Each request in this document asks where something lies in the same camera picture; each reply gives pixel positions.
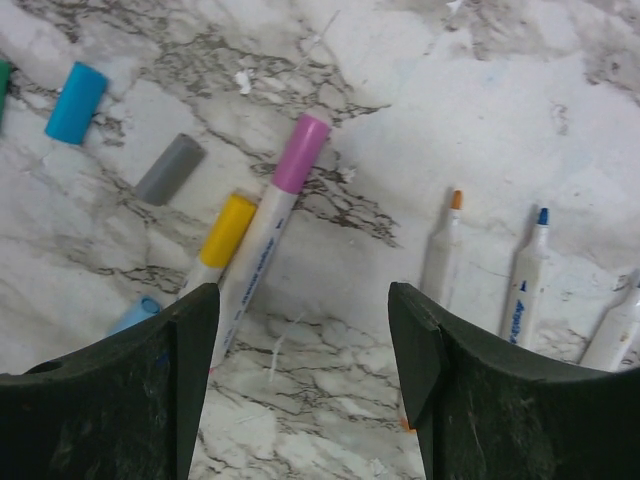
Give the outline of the blue cap marker pen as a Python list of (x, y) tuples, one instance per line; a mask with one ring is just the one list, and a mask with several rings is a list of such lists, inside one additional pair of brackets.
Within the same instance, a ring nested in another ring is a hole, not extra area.
[(516, 254), (500, 335), (510, 344), (532, 350), (538, 307), (550, 259), (549, 210), (542, 207), (529, 242)]

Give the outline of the light blue pen cap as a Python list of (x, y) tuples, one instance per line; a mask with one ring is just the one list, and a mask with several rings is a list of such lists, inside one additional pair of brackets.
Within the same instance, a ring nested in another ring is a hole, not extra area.
[(75, 62), (45, 133), (55, 140), (81, 145), (108, 85), (108, 78), (94, 68)]

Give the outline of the pale blue pen cap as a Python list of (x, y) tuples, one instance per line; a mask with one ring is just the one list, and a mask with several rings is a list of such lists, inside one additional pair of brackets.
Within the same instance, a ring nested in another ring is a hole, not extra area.
[(140, 296), (108, 331), (107, 336), (114, 335), (145, 321), (162, 311), (161, 304), (148, 295)]

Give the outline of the grey pen cap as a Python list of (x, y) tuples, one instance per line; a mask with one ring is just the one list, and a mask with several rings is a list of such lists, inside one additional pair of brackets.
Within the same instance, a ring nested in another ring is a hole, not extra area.
[(196, 140), (178, 134), (138, 182), (135, 196), (154, 206), (165, 205), (204, 157), (205, 150)]

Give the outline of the yellow cap marker pen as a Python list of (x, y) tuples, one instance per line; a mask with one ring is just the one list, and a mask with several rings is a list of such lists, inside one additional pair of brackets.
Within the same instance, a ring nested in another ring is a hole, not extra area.
[(218, 214), (177, 295), (181, 299), (199, 286), (217, 283), (230, 264), (257, 210), (257, 205), (231, 194)]

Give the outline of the purple cap marker pen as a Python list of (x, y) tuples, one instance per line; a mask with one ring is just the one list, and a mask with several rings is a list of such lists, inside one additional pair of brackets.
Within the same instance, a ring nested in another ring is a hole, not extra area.
[(324, 121), (303, 114), (297, 120), (274, 175), (224, 277), (211, 367), (222, 363), (329, 134)]

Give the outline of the orange cap marker pen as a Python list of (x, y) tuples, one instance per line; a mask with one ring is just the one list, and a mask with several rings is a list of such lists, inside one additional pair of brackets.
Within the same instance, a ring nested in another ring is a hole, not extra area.
[(462, 251), (460, 233), (463, 192), (454, 190), (425, 254), (420, 289), (445, 310), (449, 309)]

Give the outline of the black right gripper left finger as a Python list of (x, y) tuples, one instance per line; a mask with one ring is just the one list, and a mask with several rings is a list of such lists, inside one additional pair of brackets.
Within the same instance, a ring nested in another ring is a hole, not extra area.
[(185, 479), (218, 328), (204, 284), (161, 313), (1, 376), (4, 479)]

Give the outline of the grey cap marker pen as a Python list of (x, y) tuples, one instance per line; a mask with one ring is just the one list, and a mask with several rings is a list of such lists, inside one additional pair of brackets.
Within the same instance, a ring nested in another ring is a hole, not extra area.
[(585, 350), (580, 366), (616, 372), (639, 331), (639, 270), (629, 280), (624, 299), (610, 308)]

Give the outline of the dark green pen cap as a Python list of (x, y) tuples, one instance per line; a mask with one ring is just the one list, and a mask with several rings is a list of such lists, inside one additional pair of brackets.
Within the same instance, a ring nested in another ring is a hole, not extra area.
[(6, 60), (0, 60), (0, 120), (3, 118), (6, 96), (9, 88), (12, 65)]

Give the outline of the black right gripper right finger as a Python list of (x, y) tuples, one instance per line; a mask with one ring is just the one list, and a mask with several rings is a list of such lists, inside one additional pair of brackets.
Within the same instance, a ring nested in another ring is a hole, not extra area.
[(639, 373), (566, 364), (392, 283), (388, 319), (429, 479), (635, 479)]

